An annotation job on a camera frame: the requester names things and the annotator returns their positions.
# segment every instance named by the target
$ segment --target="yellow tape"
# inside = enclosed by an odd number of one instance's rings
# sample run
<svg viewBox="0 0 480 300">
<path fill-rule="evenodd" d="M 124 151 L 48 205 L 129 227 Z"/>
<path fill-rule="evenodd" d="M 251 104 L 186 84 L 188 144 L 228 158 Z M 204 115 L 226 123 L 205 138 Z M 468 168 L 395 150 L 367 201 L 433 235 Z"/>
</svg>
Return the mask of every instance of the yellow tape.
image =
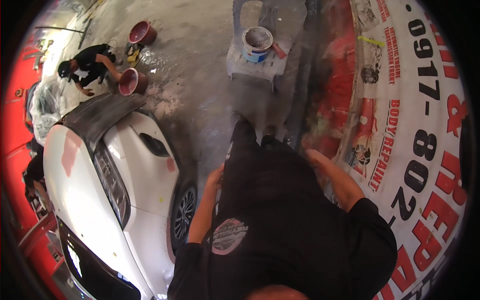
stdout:
<svg viewBox="0 0 480 300">
<path fill-rule="evenodd" d="M 362 39 L 364 40 L 365 42 L 369 42 L 369 43 L 372 43 L 372 44 L 375 44 L 375 45 L 379 45 L 380 47 L 384 47 L 385 46 L 385 43 L 384 42 L 380 42 L 380 41 L 376 41 L 374 39 L 369 39 L 369 38 L 366 38 L 364 36 L 359 36 L 357 39 Z"/>
</svg>

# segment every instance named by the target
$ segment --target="car headlight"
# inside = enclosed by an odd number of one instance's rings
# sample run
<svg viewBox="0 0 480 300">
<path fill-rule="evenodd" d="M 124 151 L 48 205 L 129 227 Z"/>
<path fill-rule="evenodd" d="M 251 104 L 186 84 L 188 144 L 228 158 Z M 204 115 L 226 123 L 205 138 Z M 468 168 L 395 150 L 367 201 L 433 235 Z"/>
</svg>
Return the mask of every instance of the car headlight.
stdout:
<svg viewBox="0 0 480 300">
<path fill-rule="evenodd" d="M 100 140 L 94 153 L 94 165 L 102 182 L 108 201 L 122 227 L 125 228 L 130 217 L 130 199 L 105 143 Z"/>
</svg>

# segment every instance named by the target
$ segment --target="plastic sheet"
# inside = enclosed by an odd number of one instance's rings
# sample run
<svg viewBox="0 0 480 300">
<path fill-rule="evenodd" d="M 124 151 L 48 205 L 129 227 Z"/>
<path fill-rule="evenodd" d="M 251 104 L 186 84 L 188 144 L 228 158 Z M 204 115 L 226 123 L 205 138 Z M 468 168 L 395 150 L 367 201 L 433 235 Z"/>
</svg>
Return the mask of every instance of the plastic sheet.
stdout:
<svg viewBox="0 0 480 300">
<path fill-rule="evenodd" d="M 62 110 L 66 107 L 61 91 L 56 74 L 44 77 L 34 91 L 29 111 L 35 139 L 42 146 L 45 145 L 50 128 L 61 119 Z"/>
</svg>

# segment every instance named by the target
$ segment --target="car wheel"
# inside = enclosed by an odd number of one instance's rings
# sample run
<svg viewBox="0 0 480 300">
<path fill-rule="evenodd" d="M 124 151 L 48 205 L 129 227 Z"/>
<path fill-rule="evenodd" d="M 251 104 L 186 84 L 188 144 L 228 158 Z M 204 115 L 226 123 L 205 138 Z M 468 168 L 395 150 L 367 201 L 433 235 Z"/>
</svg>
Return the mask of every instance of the car wheel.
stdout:
<svg viewBox="0 0 480 300">
<path fill-rule="evenodd" d="M 170 239 L 173 253 L 185 243 L 197 208 L 197 189 L 192 182 L 184 185 L 175 199 L 170 219 Z"/>
</svg>

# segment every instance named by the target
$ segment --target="red plastic basin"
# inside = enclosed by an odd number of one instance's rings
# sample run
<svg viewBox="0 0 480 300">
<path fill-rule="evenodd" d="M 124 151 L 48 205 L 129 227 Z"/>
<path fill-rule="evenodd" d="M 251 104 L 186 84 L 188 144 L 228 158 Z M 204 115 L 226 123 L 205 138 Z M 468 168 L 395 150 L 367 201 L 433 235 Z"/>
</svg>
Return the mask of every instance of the red plastic basin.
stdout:
<svg viewBox="0 0 480 300">
<path fill-rule="evenodd" d="M 156 39 L 156 30 L 150 26 L 150 22 L 138 22 L 130 31 L 128 40 L 132 44 L 140 43 L 142 45 L 150 45 Z"/>
<path fill-rule="evenodd" d="M 126 69 L 119 81 L 120 93 L 129 96 L 133 93 L 142 94 L 148 86 L 147 77 L 134 68 Z"/>
</svg>

